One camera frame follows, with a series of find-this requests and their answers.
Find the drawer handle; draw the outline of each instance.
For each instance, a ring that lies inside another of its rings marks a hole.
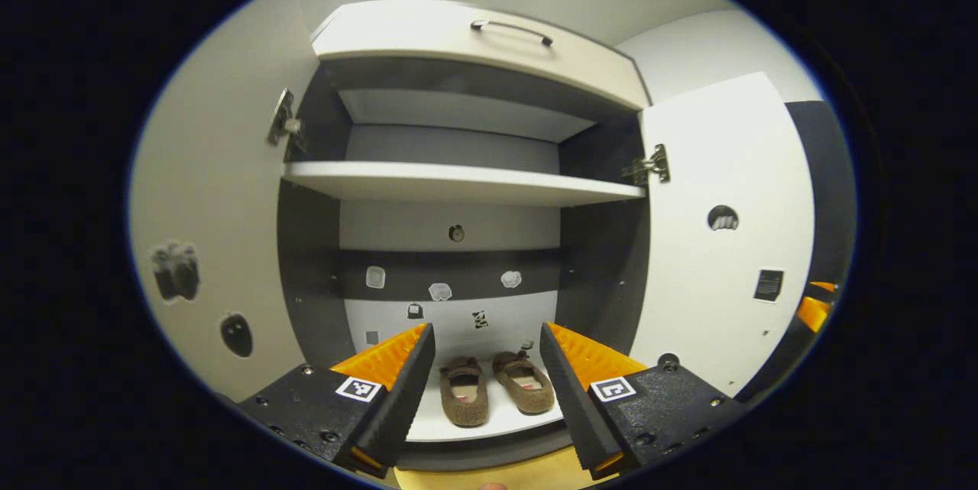
[[[469,24],[468,26],[476,31],[482,31],[482,28],[489,26],[489,24],[492,24],[493,26],[503,26],[504,28],[511,28],[514,30],[526,31],[528,34],[535,34],[535,36],[540,37],[540,43],[544,44],[545,47],[549,47],[549,45],[553,44],[552,38],[549,38],[544,34],[541,34],[540,31],[534,31],[528,28],[522,28],[520,26],[513,26],[513,24],[504,24],[503,22],[493,22],[492,20],[476,20],[471,24]]]

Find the white shelf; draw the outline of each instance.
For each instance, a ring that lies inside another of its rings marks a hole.
[[[646,196],[645,188],[603,180],[429,163],[286,163],[283,178],[338,200],[572,207]]]
[[[537,368],[544,374],[539,357],[534,359]],[[441,407],[441,375],[437,367],[431,368],[429,382],[425,386],[425,394],[418,406],[418,413],[408,431],[408,442],[445,442],[454,440],[472,440],[499,436],[532,427],[540,427],[552,421],[562,420],[563,413],[560,405],[553,401],[553,408],[536,416],[525,416],[517,410],[516,403],[510,398],[503,385],[499,385],[492,375],[492,361],[479,362],[482,374],[486,378],[486,392],[489,395],[489,418],[479,427],[458,427],[445,417]]]

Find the drawer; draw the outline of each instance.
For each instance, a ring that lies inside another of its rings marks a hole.
[[[474,29],[474,22],[489,22]],[[552,41],[544,44],[543,37]],[[340,6],[313,41],[321,60],[364,56],[474,62],[555,80],[632,110],[650,106],[631,58],[551,24],[443,0]]]

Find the cabinet door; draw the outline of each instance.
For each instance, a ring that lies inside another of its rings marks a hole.
[[[480,29],[474,23],[482,23]],[[400,56],[475,62],[566,83],[631,110],[649,106],[628,56],[551,24],[444,0],[340,6],[313,46],[322,60]]]
[[[782,338],[808,275],[801,141],[763,73],[657,104],[640,128],[646,155],[665,146],[670,180],[649,174],[649,280],[631,355],[655,365],[675,354],[734,396]]]
[[[286,145],[265,143],[282,89],[297,108],[319,64],[300,14],[297,0],[254,0],[217,27],[160,94],[133,163],[130,240],[151,312],[188,367],[235,402],[303,362],[276,237]],[[192,300],[157,287],[151,251],[171,239],[195,246]],[[247,327],[222,327],[233,315]],[[242,357],[225,343],[246,329]]]

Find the brown slipper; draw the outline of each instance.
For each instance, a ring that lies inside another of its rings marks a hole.
[[[475,358],[458,357],[441,371],[441,407],[459,427],[476,427],[489,417],[486,379]]]
[[[553,407],[553,386],[547,375],[520,354],[504,352],[492,361],[492,371],[524,414],[542,414]]]

